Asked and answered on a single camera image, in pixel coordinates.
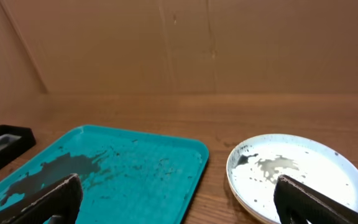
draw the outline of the plastic tray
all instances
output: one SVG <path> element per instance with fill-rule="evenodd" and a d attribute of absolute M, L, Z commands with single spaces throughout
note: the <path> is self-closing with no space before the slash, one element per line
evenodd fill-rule
<path fill-rule="evenodd" d="M 0 182 L 0 210 L 75 172 L 76 223 L 180 223 L 208 156 L 192 139 L 80 126 Z"/>

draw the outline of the white bowl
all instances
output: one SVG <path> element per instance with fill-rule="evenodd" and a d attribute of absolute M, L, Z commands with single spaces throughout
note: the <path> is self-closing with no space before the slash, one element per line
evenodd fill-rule
<path fill-rule="evenodd" d="M 358 170 L 316 141 L 289 134 L 264 134 L 241 142 L 226 164 L 230 188 L 262 223 L 280 223 L 273 193 L 281 174 L 358 212 Z"/>

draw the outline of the stain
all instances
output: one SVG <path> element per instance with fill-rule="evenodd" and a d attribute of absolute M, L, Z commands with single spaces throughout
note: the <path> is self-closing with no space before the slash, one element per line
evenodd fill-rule
<path fill-rule="evenodd" d="M 273 175 L 278 173 L 276 168 L 288 168 L 288 169 L 294 169 L 299 170 L 299 168 L 296 166 L 296 164 L 293 162 L 292 159 L 287 159 L 283 156 L 278 156 L 274 160 L 271 159 L 265 159 L 264 161 L 262 159 L 259 159 L 258 162 L 256 162 L 260 170 L 264 173 L 264 177 L 266 180 L 270 181 L 273 184 L 277 183 L 277 179 L 273 178 Z"/>
<path fill-rule="evenodd" d="M 226 147 L 233 147 L 233 146 L 237 146 L 238 143 L 235 143 L 235 142 L 232 142 L 232 143 L 229 143 L 229 142 L 223 142 L 224 146 Z"/>
<path fill-rule="evenodd" d="M 99 163 L 103 161 L 101 156 L 104 153 L 106 152 L 94 157 L 86 157 L 84 155 L 71 156 L 68 152 L 51 162 L 43 162 L 41 171 L 34 175 L 29 175 L 26 172 L 23 179 L 9 186 L 3 197 L 0 197 L 0 206 L 5 205 L 8 198 L 14 194 L 24 194 L 24 197 L 32 195 L 43 187 L 47 187 L 72 173 L 77 173 L 80 176 L 81 183 L 83 183 L 91 173 L 101 171 Z"/>
<path fill-rule="evenodd" d="M 105 170 L 102 170 L 99 175 L 104 175 L 104 174 L 107 174 L 107 173 L 110 173 L 111 172 L 111 169 L 110 168 L 107 168 Z"/>
<path fill-rule="evenodd" d="M 177 15 L 174 13 L 172 17 L 173 17 L 173 25 L 176 25 L 177 24 Z"/>
<path fill-rule="evenodd" d="M 249 156 L 241 155 L 239 161 L 237 162 L 236 167 L 239 166 L 239 165 L 247 164 L 247 163 L 248 163 L 248 159 L 249 159 L 250 157 L 257 157 L 257 156 L 258 156 L 257 153 L 255 153 L 254 155 L 249 155 Z"/>

